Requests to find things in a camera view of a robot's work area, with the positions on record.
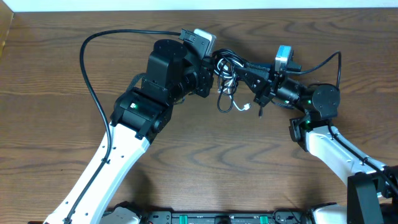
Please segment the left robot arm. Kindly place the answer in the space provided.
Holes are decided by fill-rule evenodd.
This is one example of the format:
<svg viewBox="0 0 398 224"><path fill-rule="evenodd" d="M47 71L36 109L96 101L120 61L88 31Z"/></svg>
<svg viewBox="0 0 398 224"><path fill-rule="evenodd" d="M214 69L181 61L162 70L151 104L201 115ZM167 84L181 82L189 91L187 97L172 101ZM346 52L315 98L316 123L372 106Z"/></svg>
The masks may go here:
<svg viewBox="0 0 398 224"><path fill-rule="evenodd" d="M212 40L197 37L154 44L141 87L130 84L116 100L110 133L46 223L99 223L132 165L170 121L174 104L190 92L208 95L213 46Z"/></svg>

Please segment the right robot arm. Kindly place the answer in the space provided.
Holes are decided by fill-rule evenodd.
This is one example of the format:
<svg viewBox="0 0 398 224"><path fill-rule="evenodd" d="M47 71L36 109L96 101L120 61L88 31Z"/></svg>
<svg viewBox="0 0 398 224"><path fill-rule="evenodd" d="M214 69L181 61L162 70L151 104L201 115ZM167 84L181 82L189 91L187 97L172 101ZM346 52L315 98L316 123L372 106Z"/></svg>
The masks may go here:
<svg viewBox="0 0 398 224"><path fill-rule="evenodd" d="M290 137L324 162L347 187L347 205L328 203L311 209L307 223L397 223L397 167L373 159L349 142L333 125L340 91L322 83L304 86L272 67L246 65L234 73L265 106L274 98L300 110L290 119Z"/></svg>

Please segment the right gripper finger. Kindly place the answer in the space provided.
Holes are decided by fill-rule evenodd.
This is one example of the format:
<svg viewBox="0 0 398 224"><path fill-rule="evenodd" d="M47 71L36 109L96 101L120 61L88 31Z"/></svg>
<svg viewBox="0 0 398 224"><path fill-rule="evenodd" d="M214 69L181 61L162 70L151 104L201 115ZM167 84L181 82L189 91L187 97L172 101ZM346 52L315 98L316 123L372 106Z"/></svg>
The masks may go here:
<svg viewBox="0 0 398 224"><path fill-rule="evenodd" d="M270 70L258 70L255 68L238 67L235 73L242 79L253 93L270 93Z"/></svg>
<svg viewBox="0 0 398 224"><path fill-rule="evenodd" d="M247 68L255 68L258 70L272 70L273 69L273 64L269 64L269 63L247 63L246 64Z"/></svg>

